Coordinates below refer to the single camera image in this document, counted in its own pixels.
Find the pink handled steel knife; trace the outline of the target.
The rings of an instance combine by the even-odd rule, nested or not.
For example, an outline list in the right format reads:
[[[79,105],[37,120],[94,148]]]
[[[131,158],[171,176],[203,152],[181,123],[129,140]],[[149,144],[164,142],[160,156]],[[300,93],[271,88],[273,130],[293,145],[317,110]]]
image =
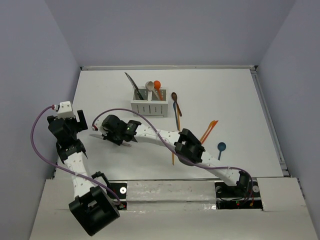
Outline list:
[[[106,141],[107,139],[105,138],[105,136],[100,135],[100,134],[89,134],[89,136],[94,137],[94,138],[98,138],[101,139],[103,141]],[[131,147],[132,145],[129,143],[121,143],[121,146],[125,146],[125,147]]]

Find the beige plastic spoon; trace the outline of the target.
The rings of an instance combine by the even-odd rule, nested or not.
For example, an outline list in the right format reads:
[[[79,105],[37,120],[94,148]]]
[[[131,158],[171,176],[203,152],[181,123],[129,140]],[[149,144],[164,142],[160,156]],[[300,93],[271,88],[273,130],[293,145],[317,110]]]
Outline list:
[[[149,92],[153,92],[154,94],[156,94],[155,92],[155,85],[152,81],[147,81],[145,83],[145,88],[149,91]]]

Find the teal handled steel knife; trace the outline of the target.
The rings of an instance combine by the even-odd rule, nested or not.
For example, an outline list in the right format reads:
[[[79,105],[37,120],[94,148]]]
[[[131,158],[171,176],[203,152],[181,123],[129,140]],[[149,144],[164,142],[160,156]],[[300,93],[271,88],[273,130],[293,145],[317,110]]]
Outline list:
[[[135,89],[135,91],[136,91],[139,99],[140,99],[140,100],[144,100],[142,94],[141,94],[140,91],[139,91],[138,86],[136,85],[136,83],[134,82],[134,80],[132,79],[132,77],[131,77],[127,72],[125,72],[125,75],[127,76],[128,80],[130,81],[130,83],[132,84],[133,88]]]

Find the orange red plastic spoon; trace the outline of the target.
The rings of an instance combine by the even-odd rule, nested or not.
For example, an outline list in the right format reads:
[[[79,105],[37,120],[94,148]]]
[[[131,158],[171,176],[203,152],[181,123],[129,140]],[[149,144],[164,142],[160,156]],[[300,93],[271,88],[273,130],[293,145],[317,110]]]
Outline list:
[[[156,92],[157,92],[158,99],[159,99],[160,101],[162,101],[163,98],[162,98],[162,95],[161,95],[161,92],[160,92],[160,88],[161,88],[161,83],[160,83],[160,81],[155,80],[155,81],[153,82],[153,84],[154,84],[154,88],[155,88],[155,90],[156,90]]]

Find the teal blue plastic knife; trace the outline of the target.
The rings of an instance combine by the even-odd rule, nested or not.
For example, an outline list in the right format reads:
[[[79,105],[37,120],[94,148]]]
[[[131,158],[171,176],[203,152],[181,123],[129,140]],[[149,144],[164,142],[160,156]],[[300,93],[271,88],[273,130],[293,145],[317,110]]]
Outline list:
[[[176,122],[176,127],[177,127],[177,130],[178,131],[180,131],[180,125],[179,125],[179,120],[178,120],[178,114],[177,114],[177,107],[176,107],[176,103],[175,102],[173,102],[173,104],[172,104],[172,106],[173,106],[173,110],[174,110],[174,116],[175,116],[175,122]]]

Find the brown wooden spoon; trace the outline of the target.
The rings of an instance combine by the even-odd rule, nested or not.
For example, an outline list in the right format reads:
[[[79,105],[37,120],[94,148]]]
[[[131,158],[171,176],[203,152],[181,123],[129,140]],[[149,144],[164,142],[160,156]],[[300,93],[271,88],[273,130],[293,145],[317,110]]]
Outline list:
[[[177,94],[175,92],[172,92],[171,93],[171,98],[174,101],[174,103],[176,104],[176,108],[177,108],[179,116],[182,117],[182,112],[181,112],[179,104],[178,104],[178,96],[177,96]]]

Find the orange handled knife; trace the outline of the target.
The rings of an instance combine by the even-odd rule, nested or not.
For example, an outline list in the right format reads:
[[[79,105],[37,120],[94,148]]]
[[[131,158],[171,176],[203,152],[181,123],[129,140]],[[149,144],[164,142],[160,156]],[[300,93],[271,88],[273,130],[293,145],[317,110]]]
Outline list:
[[[181,131],[181,123],[180,123],[180,113],[179,113],[178,107],[176,107],[176,110],[177,110],[177,122],[178,122],[177,129],[180,132]]]

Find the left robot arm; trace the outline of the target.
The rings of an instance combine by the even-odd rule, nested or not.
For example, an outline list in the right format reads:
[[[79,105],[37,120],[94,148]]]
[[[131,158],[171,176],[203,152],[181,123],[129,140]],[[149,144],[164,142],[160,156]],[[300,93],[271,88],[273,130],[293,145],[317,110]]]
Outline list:
[[[72,172],[73,197],[69,210],[89,236],[93,236],[120,217],[116,204],[108,196],[111,185],[95,181],[86,166],[86,148],[77,133],[88,126],[82,110],[80,121],[74,115],[65,118],[48,116],[48,129],[57,139],[56,150],[62,163]]]

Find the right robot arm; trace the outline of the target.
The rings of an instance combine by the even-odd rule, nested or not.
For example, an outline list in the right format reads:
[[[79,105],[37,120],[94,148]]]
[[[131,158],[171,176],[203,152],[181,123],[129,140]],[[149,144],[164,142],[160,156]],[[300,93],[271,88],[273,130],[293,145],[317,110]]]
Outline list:
[[[167,147],[184,165],[204,169],[222,180],[235,196],[242,196],[253,186],[248,172],[238,167],[223,166],[186,128],[180,132],[161,130],[135,120],[124,122],[112,114],[102,121],[97,119],[92,128],[101,132],[104,140],[118,146],[123,142],[136,142]]]

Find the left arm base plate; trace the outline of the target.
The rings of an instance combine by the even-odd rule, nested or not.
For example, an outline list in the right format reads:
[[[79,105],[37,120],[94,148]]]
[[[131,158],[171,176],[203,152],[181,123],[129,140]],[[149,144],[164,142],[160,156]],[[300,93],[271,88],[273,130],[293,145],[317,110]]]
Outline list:
[[[127,191],[128,183],[126,181],[112,181],[109,188],[119,197],[121,205],[117,205],[119,211],[127,210]]]

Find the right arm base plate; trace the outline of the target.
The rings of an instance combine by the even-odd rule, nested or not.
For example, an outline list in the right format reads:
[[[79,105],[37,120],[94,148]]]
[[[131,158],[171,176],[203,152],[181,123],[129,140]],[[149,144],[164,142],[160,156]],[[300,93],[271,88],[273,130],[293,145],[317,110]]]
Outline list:
[[[256,180],[253,181],[252,196],[246,201],[251,193],[244,196],[243,193],[236,193],[235,186],[228,186],[222,181],[214,183],[216,208],[218,210],[239,210],[239,209],[263,209],[260,188]]]

